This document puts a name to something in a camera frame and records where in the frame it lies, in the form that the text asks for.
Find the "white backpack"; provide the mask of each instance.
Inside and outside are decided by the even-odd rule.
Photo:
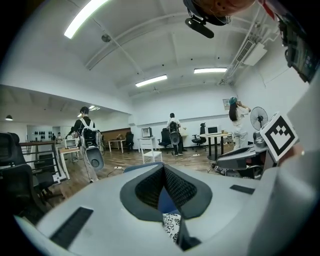
[[[91,120],[88,126],[83,118],[80,120],[84,126],[80,135],[81,145],[85,149],[97,148],[99,145],[99,132],[94,128],[94,122]]]

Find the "desk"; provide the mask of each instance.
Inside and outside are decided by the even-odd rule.
[[[112,139],[112,140],[109,140],[109,150],[111,152],[111,142],[116,142],[117,146],[118,146],[118,149],[119,149],[119,143],[121,143],[121,152],[122,154],[124,153],[124,146],[122,144],[122,142],[125,142],[126,139]]]
[[[67,166],[66,166],[65,154],[75,153],[75,152],[79,152],[79,151],[80,151],[80,149],[78,147],[71,148],[71,149],[67,149],[67,148],[61,148],[60,149],[60,159],[61,159],[61,162],[62,162],[62,167],[63,167],[63,170],[65,172],[66,178],[68,180],[70,180],[70,176],[69,176],[69,172],[68,172],[68,169],[67,169]]]
[[[224,154],[224,137],[228,137],[232,135],[232,132],[229,133],[221,133],[221,134],[214,134],[214,135],[207,135],[207,134],[201,134],[200,137],[201,138],[208,138],[209,140],[209,155],[208,155],[208,159],[209,160],[213,160],[213,161],[217,161],[218,159],[218,141],[217,138],[221,137],[221,155]],[[214,157],[211,154],[211,138],[214,138]]]
[[[154,149],[158,150],[157,147],[157,141],[156,141],[156,137],[152,136],[152,137],[147,137],[147,138],[138,138],[139,144],[138,144],[138,151],[140,153],[140,141],[148,141],[148,140],[152,140],[152,144],[154,145]]]

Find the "office room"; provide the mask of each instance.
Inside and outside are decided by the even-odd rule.
[[[316,132],[319,120],[306,113],[318,107],[318,58],[288,51],[260,1],[233,1],[30,5],[0,69],[0,181],[9,215],[32,232],[40,253],[39,234],[59,255],[147,255],[160,243],[156,254],[208,255],[204,242],[218,243],[213,237],[233,219],[245,223],[241,213],[255,204],[238,254],[266,246],[259,240],[253,249],[250,234],[274,184],[288,179],[294,190],[288,169],[300,175],[300,161],[308,157],[311,169],[317,161],[319,137],[302,123]],[[312,186],[303,181],[295,186]],[[297,206],[281,207],[291,217]],[[85,221],[61,239],[77,214]],[[116,225],[134,243],[121,246]],[[138,238],[151,229],[142,250]]]

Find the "black pants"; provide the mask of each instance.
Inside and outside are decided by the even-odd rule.
[[[173,145],[175,155],[182,154],[182,146],[183,146],[182,137],[181,137],[181,134],[179,133],[179,143],[178,145]]]

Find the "black office chair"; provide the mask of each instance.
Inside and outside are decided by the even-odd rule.
[[[13,163],[15,166],[17,165],[23,165],[26,164],[26,160],[24,158],[24,155],[22,153],[22,149],[20,146],[20,139],[19,136],[15,133],[9,132],[9,134],[12,136],[14,145],[16,147],[16,157],[13,160]],[[55,193],[53,194],[50,190],[49,187],[51,187],[53,184],[55,184],[53,174],[47,169],[41,173],[38,173],[35,175],[38,181],[38,186],[35,188],[36,192],[40,195],[40,198],[44,201],[46,201],[49,205],[51,203],[49,202],[49,199],[56,198],[56,197],[62,197],[62,199],[65,199],[64,195],[62,193]]]
[[[9,133],[0,132],[0,188],[13,215],[26,217],[34,225],[48,212],[35,189],[32,170],[29,165],[13,166],[17,158],[17,147]]]
[[[128,131],[125,135],[125,144],[124,146],[128,148],[128,151],[134,150],[134,134],[131,131]]]
[[[163,146],[166,149],[167,147],[169,147],[169,145],[171,145],[170,132],[167,128],[162,129],[161,137],[162,137],[161,142],[160,142],[160,139],[158,139],[159,146]]]
[[[205,122],[200,125],[200,135],[206,133],[206,128],[205,127],[206,127],[206,123]],[[197,145],[197,147],[195,149],[195,152],[198,151],[197,149],[204,149],[205,151],[207,151],[207,149],[204,146],[202,146],[202,144],[207,142],[207,139],[206,138],[202,138],[199,135],[192,135],[192,136],[194,136],[194,139],[192,140],[192,142]]]

